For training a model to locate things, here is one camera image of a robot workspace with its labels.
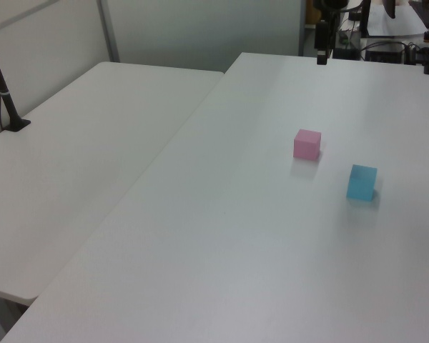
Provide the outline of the black Franka gripper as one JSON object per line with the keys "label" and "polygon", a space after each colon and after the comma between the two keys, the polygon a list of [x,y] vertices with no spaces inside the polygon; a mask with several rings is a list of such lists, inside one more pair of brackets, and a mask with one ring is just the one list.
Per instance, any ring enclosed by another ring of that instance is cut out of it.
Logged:
{"label": "black Franka gripper", "polygon": [[[321,12],[341,12],[347,6],[347,0],[313,0],[312,5]],[[329,47],[329,24],[319,21],[315,26],[315,49],[317,50],[317,64],[326,65]]]}

